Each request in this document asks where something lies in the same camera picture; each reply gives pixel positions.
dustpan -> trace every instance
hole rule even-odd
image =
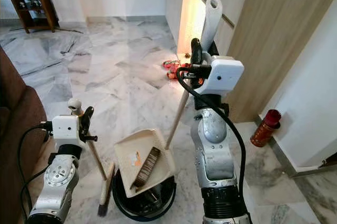
[[[138,131],[115,144],[115,152],[128,198],[134,197],[160,184],[175,174],[172,151],[158,129]],[[131,186],[152,147],[161,151],[159,158],[143,187]]]

broom handle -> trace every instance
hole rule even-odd
[[[184,111],[184,107],[186,105],[186,102],[187,102],[188,98],[189,98],[189,93],[188,93],[188,91],[184,90],[183,96],[181,97],[181,100],[180,100],[180,103],[179,103],[177,114],[176,114],[174,122],[173,122],[173,126],[171,128],[170,135],[169,135],[169,137],[167,139],[167,142],[166,142],[165,149],[168,149],[170,147],[172,138],[174,136],[175,130],[177,129],[180,117],[181,117],[181,115]]]
[[[89,145],[89,148],[91,150],[91,153],[93,154],[93,157],[94,157],[95,162],[98,166],[98,169],[100,170],[100,173],[102,175],[103,180],[107,180],[106,174],[104,172],[100,157],[97,153],[97,150],[96,150],[96,147],[95,147],[94,143],[92,141],[87,141],[86,143]]]

white marble tile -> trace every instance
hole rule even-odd
[[[308,202],[288,203],[287,204],[297,215],[301,216],[308,223],[320,224],[318,218],[312,211]]]
[[[116,64],[125,74],[137,77],[151,86],[160,89],[169,81],[166,70],[160,66],[133,62],[132,60],[121,61]]]
[[[116,64],[128,58],[130,48],[127,42],[116,42],[110,46],[94,46],[88,50],[92,64]]]
[[[159,128],[164,137],[167,137],[170,132],[182,92],[170,85],[165,85],[151,99],[151,102],[144,104],[139,109],[150,126]]]
[[[68,108],[68,101],[50,102],[44,105],[47,120],[52,120],[57,115],[68,115],[70,110]]]
[[[111,29],[101,28],[101,31],[97,33],[90,34],[89,38],[93,46],[106,46],[108,43],[113,42],[113,33]]]
[[[116,67],[113,62],[92,64],[89,72],[86,74],[82,82],[85,82],[86,91],[99,88],[103,92],[110,93],[107,86],[110,83],[113,83],[115,81],[115,77],[121,72],[121,69]]]
[[[87,52],[75,53],[71,61],[67,63],[72,89],[75,93],[85,90],[91,58],[91,54]]]
[[[144,56],[142,62],[145,64],[158,65],[162,67],[164,60],[177,60],[177,56],[169,49],[154,47]]]
[[[337,171],[295,178],[308,203],[323,224],[337,220]]]
[[[234,158],[240,163],[238,143],[233,142],[230,146]],[[245,142],[245,146],[245,180],[259,206],[305,201],[296,183],[285,174],[269,146],[258,148],[250,142]]]
[[[260,223],[270,224],[319,224],[319,222],[308,222],[299,216],[288,205],[276,205],[257,207]]]
[[[8,27],[6,27],[6,26],[0,27],[0,40],[2,39],[2,37],[4,35],[6,35],[9,32],[10,28],[11,27],[9,27],[9,26]]]
[[[130,104],[133,109],[140,108],[157,92],[155,87],[143,80],[125,71],[120,72],[122,73],[106,84],[106,88],[111,94]]]
[[[23,80],[35,88],[44,106],[72,97],[68,70],[62,63],[28,74]]]

marble floor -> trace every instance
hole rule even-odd
[[[159,128],[167,137],[183,89],[166,78],[161,63],[176,59],[176,45],[165,20],[125,21],[101,18],[85,27],[72,27],[26,34],[24,30],[0,28],[0,45],[25,82],[34,87],[48,119],[68,114],[67,101],[76,97],[83,108],[93,106],[91,133],[104,167],[116,161],[113,145],[140,129]],[[190,99],[173,139],[178,167],[177,193],[172,208],[152,223],[201,223],[203,200],[193,163]],[[336,173],[290,179],[269,146],[256,148],[249,142],[254,123],[237,124],[247,148],[244,195],[253,223],[335,223]],[[240,149],[229,138],[236,171]],[[54,151],[50,139],[41,150],[35,171],[46,165]],[[66,223],[135,223],[125,217],[111,198],[105,218],[97,216],[101,177],[89,151],[81,156],[80,181],[73,193]],[[33,198],[42,177],[30,186]],[[300,189],[309,193],[303,195]]]

dustpan handle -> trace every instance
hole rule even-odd
[[[171,144],[172,138],[174,136],[175,130],[177,129],[180,117],[181,117],[181,115],[184,111],[184,107],[186,105],[186,102],[187,102],[188,98],[189,98],[189,93],[188,93],[188,91],[184,90],[183,96],[181,97],[181,100],[180,100],[180,103],[179,103],[177,114],[176,114],[174,122],[173,122],[173,126],[171,128],[170,135],[169,135],[169,137],[167,139],[167,142],[166,142],[165,149],[168,149],[170,144]]]

